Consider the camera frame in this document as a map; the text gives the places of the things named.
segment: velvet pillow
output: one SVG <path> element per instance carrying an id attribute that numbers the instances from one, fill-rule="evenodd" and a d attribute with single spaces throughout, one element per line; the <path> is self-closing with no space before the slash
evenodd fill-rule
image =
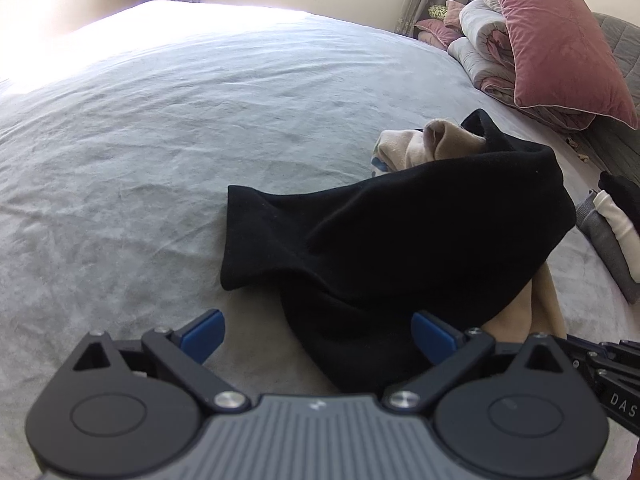
<path id="1" fill-rule="evenodd" d="M 447 50 L 453 41 L 456 41 L 458 38 L 462 38 L 462 34 L 460 32 L 446 27 L 440 20 L 422 20 L 421 22 L 416 23 L 415 27 L 433 34 L 438 41 L 442 43 L 444 50 Z"/>
<path id="2" fill-rule="evenodd" d="M 520 108 L 559 106 L 638 126 L 622 72 L 584 0 L 498 0 Z"/>
<path id="3" fill-rule="evenodd" d="M 442 42 L 436 38 L 432 32 L 428 30 L 421 30 L 418 32 L 418 41 L 421 41 L 426 44 L 430 44 L 435 48 L 439 48 L 440 50 L 447 50 L 447 47 L 442 44 Z"/>
<path id="4" fill-rule="evenodd" d="M 456 0 L 447 0 L 447 13 L 444 16 L 444 24 L 447 25 L 447 27 L 462 31 L 462 25 L 460 25 L 460 10 L 464 8 L 465 4 L 461 4 Z"/>

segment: gray sock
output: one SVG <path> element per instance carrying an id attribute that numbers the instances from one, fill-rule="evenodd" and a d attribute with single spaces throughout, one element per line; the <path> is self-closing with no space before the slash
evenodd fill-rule
<path id="1" fill-rule="evenodd" d="M 575 224 L 596 249 L 626 300 L 633 304 L 640 298 L 640 283 L 636 283 L 631 278 L 616 235 L 613 234 L 606 219 L 594 208 L 595 196 L 596 192 L 591 191 L 587 199 L 576 208 Z"/>

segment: black cloth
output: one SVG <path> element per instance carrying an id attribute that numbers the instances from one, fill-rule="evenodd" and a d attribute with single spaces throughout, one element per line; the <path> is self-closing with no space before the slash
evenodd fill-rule
<path id="1" fill-rule="evenodd" d="M 609 193 L 613 202 L 625 212 L 636 231 L 640 233 L 640 187 L 638 184 L 624 176 L 613 176 L 603 171 L 600 174 L 598 186 Z"/>
<path id="2" fill-rule="evenodd" d="M 414 312 L 482 325 L 575 224 L 549 147 L 484 110 L 462 126 L 486 153 L 311 194 L 228 189 L 223 288 L 277 284 L 291 329 L 343 392 L 381 394 L 426 370 Z"/>

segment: gray blanket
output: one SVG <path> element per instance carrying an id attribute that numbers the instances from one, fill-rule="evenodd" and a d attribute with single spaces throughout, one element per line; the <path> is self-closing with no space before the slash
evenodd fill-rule
<path id="1" fill-rule="evenodd" d="M 474 89 L 446 52 L 302 12 L 150 2 L 13 76 L 0 96 L 3 479 L 36 476 L 24 417 L 92 328 L 133 338 L 219 308 L 227 336 L 208 367 L 252 396 L 333 391 L 272 290 L 221 289 L 229 184 L 357 182 L 380 131 L 479 107 L 502 131 L 551 145 L 575 203 L 598 179 L 548 128 Z M 577 229 L 548 262 L 571 333 L 640 338 Z M 634 446 L 616 428 L 601 476 L 626 478 Z"/>

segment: screw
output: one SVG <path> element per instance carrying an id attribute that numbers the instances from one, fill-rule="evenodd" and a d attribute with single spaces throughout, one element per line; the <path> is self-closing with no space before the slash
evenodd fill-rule
<path id="1" fill-rule="evenodd" d="M 409 390 L 401 390 L 389 397 L 389 404 L 394 408 L 414 408 L 418 405 L 418 402 L 420 402 L 420 396 L 410 392 Z"/>
<path id="2" fill-rule="evenodd" d="M 213 397 L 213 403 L 219 408 L 227 410 L 235 410 L 246 402 L 246 397 L 240 392 L 229 390 L 228 392 L 220 392 Z"/>

